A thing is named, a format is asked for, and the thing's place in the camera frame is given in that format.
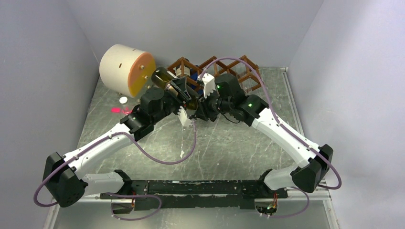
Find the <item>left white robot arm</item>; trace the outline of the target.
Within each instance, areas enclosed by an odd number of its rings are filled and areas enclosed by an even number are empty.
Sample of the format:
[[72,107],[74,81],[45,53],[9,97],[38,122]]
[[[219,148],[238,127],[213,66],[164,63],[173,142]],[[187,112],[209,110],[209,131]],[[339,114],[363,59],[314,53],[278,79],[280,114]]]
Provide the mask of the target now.
[[72,152],[49,155],[40,187],[47,188],[55,204],[63,208],[97,193],[127,198],[132,192],[132,181],[123,171],[90,174],[90,170],[120,149],[138,145],[155,124],[170,114],[176,114],[183,126],[194,126],[186,109],[196,108],[197,101],[198,94],[187,85],[186,78],[156,79],[140,103],[106,133]]

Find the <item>olive wine bottle gold label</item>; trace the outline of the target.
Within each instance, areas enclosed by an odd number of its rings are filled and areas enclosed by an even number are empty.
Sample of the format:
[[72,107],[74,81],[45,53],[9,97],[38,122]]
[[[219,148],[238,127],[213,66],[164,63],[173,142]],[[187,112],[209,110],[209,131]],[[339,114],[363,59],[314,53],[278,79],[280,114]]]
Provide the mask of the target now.
[[191,103],[182,102],[179,98],[177,98],[177,96],[176,96],[177,92],[171,86],[171,80],[174,78],[177,78],[177,77],[164,67],[157,68],[151,75],[151,80],[156,86],[171,93],[172,96],[177,101],[179,101],[181,105],[185,106],[185,108],[190,109],[190,110],[196,110],[199,95],[189,86],[193,90],[194,94],[196,95],[197,101],[191,102]]

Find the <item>dark green wine bottle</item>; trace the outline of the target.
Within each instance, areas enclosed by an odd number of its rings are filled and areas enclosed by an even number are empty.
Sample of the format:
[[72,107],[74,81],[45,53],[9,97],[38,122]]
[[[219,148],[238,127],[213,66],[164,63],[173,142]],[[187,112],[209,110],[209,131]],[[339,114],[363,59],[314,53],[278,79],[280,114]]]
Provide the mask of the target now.
[[184,61],[189,61],[187,58],[181,57],[176,61],[175,72],[177,77],[190,77],[191,76],[191,69]]

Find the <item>brown wooden wine rack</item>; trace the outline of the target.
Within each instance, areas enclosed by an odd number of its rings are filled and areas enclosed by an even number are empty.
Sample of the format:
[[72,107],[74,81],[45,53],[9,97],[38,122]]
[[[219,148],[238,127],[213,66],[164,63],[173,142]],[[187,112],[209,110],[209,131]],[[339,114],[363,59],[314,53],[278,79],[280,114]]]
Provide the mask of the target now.
[[[200,65],[192,64],[190,61],[184,61],[191,69],[191,76],[187,77],[187,84],[198,94],[203,93],[202,86],[197,83],[197,78],[199,74],[202,73],[204,69],[214,60],[216,60],[216,56],[212,56],[205,62]],[[239,62],[239,61],[232,61],[229,64],[226,64],[222,61],[218,61],[211,65],[208,68],[208,73],[213,75],[214,77],[218,77],[221,74],[229,73],[234,75],[244,90],[244,92],[249,93],[261,87],[261,83],[259,82],[260,71],[259,66],[252,62],[247,56],[243,55],[240,57],[240,60],[243,60],[247,63],[247,65]],[[176,75],[175,72],[176,61],[168,66],[168,70]]]

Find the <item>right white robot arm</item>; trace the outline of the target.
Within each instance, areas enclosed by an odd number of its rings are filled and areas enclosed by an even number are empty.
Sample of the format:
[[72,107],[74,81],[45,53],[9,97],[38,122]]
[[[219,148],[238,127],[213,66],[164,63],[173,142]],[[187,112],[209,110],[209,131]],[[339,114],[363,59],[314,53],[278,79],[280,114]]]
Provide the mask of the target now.
[[286,124],[261,97],[246,95],[232,74],[218,77],[205,73],[199,80],[203,88],[203,108],[209,114],[229,113],[238,121],[265,134],[281,146],[295,165],[270,170],[258,184],[258,192],[268,198],[277,189],[297,187],[312,193],[330,169],[333,149],[319,146]]

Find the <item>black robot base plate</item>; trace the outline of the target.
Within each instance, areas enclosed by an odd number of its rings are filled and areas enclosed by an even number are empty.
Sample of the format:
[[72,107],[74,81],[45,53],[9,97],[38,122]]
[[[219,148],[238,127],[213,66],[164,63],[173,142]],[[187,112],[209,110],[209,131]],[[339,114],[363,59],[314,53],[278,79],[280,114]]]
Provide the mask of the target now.
[[135,211],[162,208],[227,208],[255,209],[259,199],[287,198],[285,188],[276,191],[261,180],[133,180],[125,195],[136,198],[114,197],[107,193],[101,199],[124,204]]

